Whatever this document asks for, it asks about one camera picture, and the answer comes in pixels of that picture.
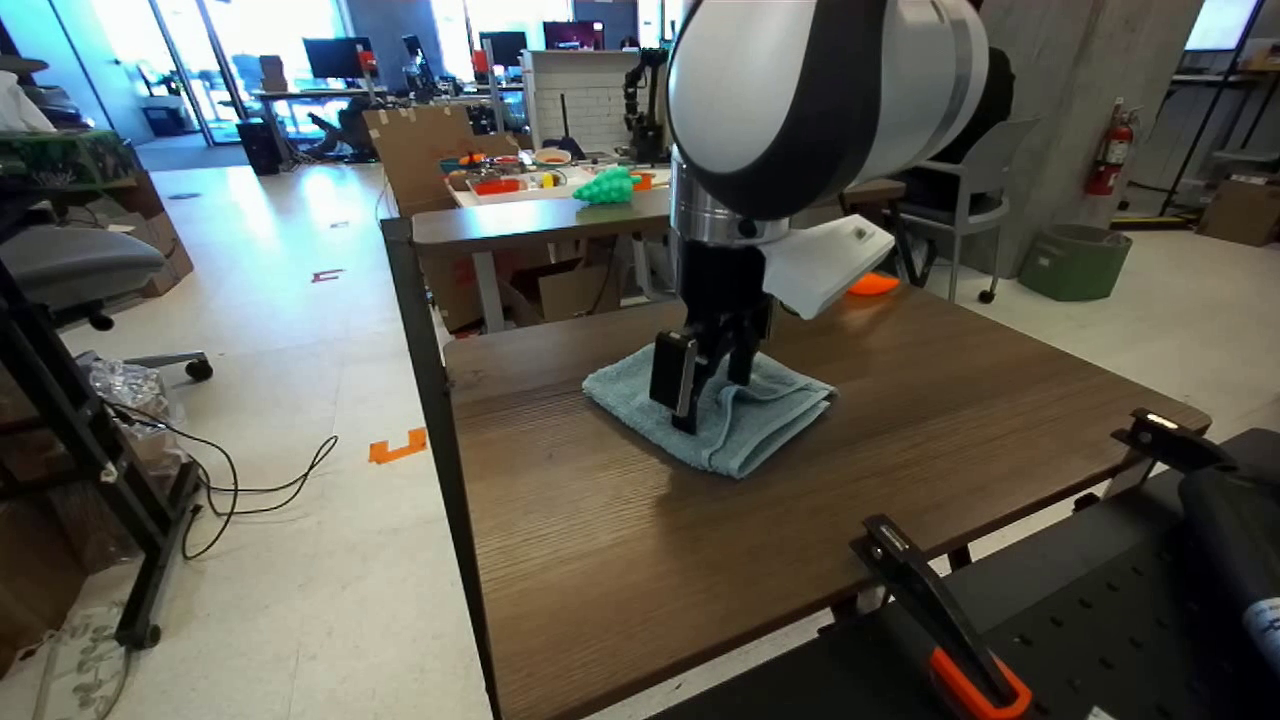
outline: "office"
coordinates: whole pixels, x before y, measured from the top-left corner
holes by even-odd
[[[300,476],[316,448],[340,436],[312,476],[292,484],[304,492],[284,512],[244,516],[208,556],[168,568],[156,604],[164,636],[156,648],[136,652],[120,716],[488,716],[488,688],[496,688],[496,704],[508,716],[580,716],[596,708],[604,708],[604,716],[656,716],[728,680],[732,668],[812,640],[812,628],[828,624],[828,616],[720,656],[776,628],[780,616],[796,620],[816,600],[836,596],[836,588],[864,580],[868,568],[852,556],[848,540],[860,536],[872,512],[900,520],[924,548],[960,548],[972,540],[972,556],[984,556],[996,544],[1024,540],[1032,524],[1040,528],[1044,520],[988,536],[996,524],[1056,496],[1072,500],[1092,472],[1124,456],[1124,444],[1108,440],[1108,432],[1128,428],[1132,404],[1160,404],[1188,424],[1212,420],[1212,440],[1244,428],[1276,428],[1276,380],[1268,372],[1276,352],[1276,320],[1268,316],[1268,300],[1276,296],[1276,244],[1248,244],[1272,236],[1264,220],[1272,208],[1268,184],[1260,184],[1268,168],[1264,160],[1260,168],[1248,164],[1248,156],[1240,164],[1208,160],[1244,140],[1252,152],[1268,148],[1268,76],[1244,68],[1264,68],[1268,60],[1268,44],[1260,40],[1268,36],[1272,8],[1264,4],[1252,16],[1248,4],[1248,36],[1240,24],[1228,40],[1196,40],[1200,48],[1188,48],[1196,12],[1172,12],[1168,4],[1052,4],[1056,16],[1040,8],[1036,20],[1016,8],[1020,4],[1000,0],[980,8],[988,36],[1012,64],[1008,124],[1020,136],[1008,160],[1012,180],[1004,184],[1008,212],[1000,232],[964,236],[968,264],[956,272],[956,300],[948,300],[952,264],[944,240],[936,240],[940,260],[928,272],[928,288],[912,288],[908,268],[900,268],[892,296],[844,300],[840,292],[836,308],[812,324],[792,316],[792,304],[804,300],[784,300],[784,308],[772,312],[760,352],[836,388],[836,396],[816,392],[824,404],[808,404],[816,420],[744,480],[684,472],[680,460],[668,460],[604,412],[592,412],[580,392],[588,372],[652,344],[656,328],[684,328],[684,312],[660,304],[672,288],[660,272],[660,248],[668,244],[644,244],[668,224],[664,172],[656,172],[656,188],[644,188],[636,172],[632,204],[588,212],[572,192],[604,172],[556,168],[568,148],[544,148],[544,156],[532,160],[552,168],[528,172],[532,180],[520,184],[520,192],[536,192],[540,172],[560,172],[564,188],[548,188],[548,200],[528,196],[528,204],[572,204],[572,220],[596,224],[584,236],[608,224],[600,236],[624,240],[612,248],[572,236],[568,248],[556,248],[556,264],[576,260],[568,252],[580,244],[600,256],[580,260],[572,272],[544,272],[552,264],[548,256],[508,260],[520,228],[480,232],[492,256],[496,296],[488,296],[488,304],[480,296],[484,260],[476,264],[476,256],[484,252],[444,252],[444,276],[460,280],[472,304],[440,308],[436,324],[412,316],[416,304],[404,304],[412,300],[404,288],[420,284],[396,284],[392,268],[432,272],[440,256],[388,264],[384,236],[396,240],[400,228],[412,240],[416,232],[456,228],[436,212],[484,212],[480,224],[508,224],[516,216],[516,204],[496,204],[504,192],[484,196],[476,192],[480,176],[472,168],[452,168],[464,160],[452,152],[456,144],[376,148],[380,164],[348,164],[348,148],[324,152],[320,160],[280,156],[276,172],[256,176],[248,156],[240,148],[216,148],[220,132],[208,128],[212,148],[196,156],[216,168],[180,168],[184,160],[172,160],[172,168],[144,172],[148,184],[156,184],[160,208],[128,196],[96,204],[100,212],[132,212],[128,220],[108,216],[108,224],[164,216],[176,248],[192,256],[192,268],[180,272],[168,252],[164,260],[172,260],[176,276],[160,296],[124,308],[112,304],[112,332],[64,324],[60,336],[68,348],[96,348],[112,360],[184,348],[204,352],[212,380],[184,384],[180,368],[164,372],[172,420],[232,448],[248,488]],[[464,84],[460,96],[440,92],[448,112],[440,104],[440,112],[412,104],[404,108],[404,124],[432,120],[464,136],[460,144],[472,156],[468,132],[476,132],[476,124],[484,132],[484,120],[512,120],[504,112],[504,84],[496,84],[500,112],[492,88],[468,88],[476,80],[468,76],[476,72],[468,40],[484,48],[480,32],[508,32],[512,24],[480,28],[476,12],[476,28],[456,40],[444,32],[448,12],[440,8],[432,20],[444,28],[428,32],[420,20],[396,20],[396,32],[388,32],[392,48],[380,48],[376,28],[360,28],[356,4],[348,4],[348,16],[332,16],[340,24],[316,28],[316,36],[368,36],[380,84],[400,84],[400,64],[412,64],[404,36],[420,36],[428,64],[440,52],[440,68],[432,68],[436,92],[444,76]],[[540,56],[544,20],[576,16],[524,24],[532,60],[528,68],[520,64],[520,84],[544,80],[532,76],[544,68],[564,76],[596,72],[596,64],[600,76],[624,84],[616,44],[628,36],[604,28],[604,52]],[[656,24],[648,36],[636,12],[640,48],[660,48],[664,28],[668,24]],[[36,56],[24,32],[12,32],[12,40],[20,56],[44,60],[48,72],[56,72],[56,56]],[[288,76],[312,64],[304,40],[280,52],[280,64],[288,92],[312,92]],[[192,132],[180,140],[192,140],[192,148],[208,144],[192,108],[200,104],[200,88],[184,88],[196,80],[192,72],[176,76],[172,96],[160,72],[152,80],[156,104],[144,96],[148,108],[180,104]],[[592,108],[604,108],[604,96],[616,96],[616,112],[628,112],[624,88],[612,84],[600,92],[600,104],[588,108],[576,100],[580,88],[568,84],[544,92],[548,108],[528,108],[524,100],[528,144],[572,136],[584,152],[604,152],[608,144],[628,148],[628,124],[592,116]],[[212,92],[208,116],[216,112],[228,120],[228,140],[232,132],[240,140],[232,92]],[[344,128],[324,104],[280,108],[284,152],[292,152],[292,144],[304,152],[320,148],[324,132],[308,112]],[[400,132],[400,104],[384,112],[388,124],[380,124],[380,108],[356,112],[380,132],[372,144]],[[484,168],[500,164],[496,156],[512,156],[504,152],[504,136],[488,136],[484,144]],[[436,160],[436,168],[412,176],[436,176],[432,196],[476,208],[404,208],[416,192],[396,184],[396,160],[412,152],[452,160],[448,168]],[[884,200],[892,188],[876,192],[844,192],[844,204],[876,224],[864,228],[864,236],[884,232],[888,220],[876,212],[896,204],[904,220],[892,236],[924,260],[932,232],[912,224],[908,200]],[[1184,204],[1200,204],[1192,224],[1152,232],[1152,224],[1184,220],[1184,212],[1192,212]],[[1076,260],[1076,276],[1024,276],[1024,256],[1044,248],[1040,240],[1044,232],[1052,236],[1056,224],[1112,232],[1116,220],[1140,220],[1144,228],[1120,228],[1132,244],[1080,240],[1084,256]],[[520,292],[512,280],[520,264],[536,264],[532,284],[524,284],[536,292]],[[580,284],[584,296],[548,284],[556,276],[580,280],[584,268],[596,268],[596,276]],[[988,272],[1004,280],[996,300],[980,304]],[[564,316],[584,320],[548,320],[556,316],[548,312],[548,288],[552,296],[568,296]],[[520,316],[516,292],[524,300],[536,296],[540,304],[524,312],[540,316]],[[576,336],[600,324],[608,324],[608,340]],[[432,388],[440,392],[432,380],[440,368],[432,352],[420,348],[428,340],[436,340],[448,360],[448,404],[432,396]],[[208,464],[212,484],[232,484],[216,452],[192,452]],[[476,604],[468,600],[476,592],[468,592],[468,544],[456,500],[440,492],[456,488],[452,480],[460,472],[464,488],[472,488],[472,548],[480,596],[488,596],[488,640],[472,632]],[[880,484],[928,484],[928,492],[916,492],[916,500],[912,492],[892,492],[884,500]],[[260,508],[284,496],[292,492],[240,500],[244,508]],[[208,544],[216,528],[216,516],[200,512],[192,548]],[[712,668],[700,664],[700,672],[680,684],[652,684],[704,660],[708,648],[716,648]],[[48,664],[28,660],[12,676],[32,680],[44,676],[44,668]]]

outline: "towel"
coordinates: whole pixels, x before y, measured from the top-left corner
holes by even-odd
[[[672,428],[664,404],[648,400],[648,368],[652,344],[592,372],[584,392],[672,460],[732,480],[752,476],[772,452],[820,420],[836,396],[832,384],[756,352],[752,384],[732,384],[720,364],[696,400],[696,436],[688,436]]]

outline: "office chair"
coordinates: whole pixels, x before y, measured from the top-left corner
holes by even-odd
[[[924,236],[924,272],[912,276],[916,284],[928,280],[928,268],[936,260],[936,240],[948,240],[952,272],[948,272],[948,300],[956,300],[960,288],[960,252],[964,236],[1000,232],[1008,216],[1008,168],[1012,168],[1012,124],[988,128],[956,164],[928,160],[908,176],[908,196],[900,204],[896,228],[900,240]],[[920,180],[944,180],[944,200],[936,192],[920,196],[912,184]]]
[[[32,220],[28,208],[40,200],[40,192],[20,184],[20,164],[0,168],[0,188],[24,188],[4,192],[0,200],[0,268],[32,304],[44,304],[56,324],[88,320],[92,328],[108,332],[112,316],[104,308],[144,288],[144,280],[160,272],[164,256],[136,236]],[[136,356],[128,364],[184,364],[192,384],[212,376],[204,352]]]

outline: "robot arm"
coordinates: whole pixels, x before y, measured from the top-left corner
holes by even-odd
[[[988,36],[964,0],[700,0],[688,12],[668,84],[688,324],[656,340],[648,384],[676,428],[696,432],[696,396],[724,356],[728,380],[752,380],[768,276],[804,276],[768,268],[768,256],[804,256],[768,252],[796,240],[788,216],[944,148],[984,80]],[[832,256],[856,264],[848,248],[868,232],[836,220],[800,236],[844,244]]]

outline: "brown tabletop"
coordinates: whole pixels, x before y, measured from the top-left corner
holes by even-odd
[[[416,252],[492,252],[564,236],[668,232],[668,192],[636,192],[628,208],[588,208],[580,200],[512,200],[448,212],[416,212]]]
[[[832,412],[744,484],[672,468],[580,380],[680,308],[448,344],[460,460],[504,716],[576,716],[868,580],[848,552],[888,512],[956,548],[1120,464],[1132,408],[1188,404],[908,292],[816,324],[776,360],[836,384]]]

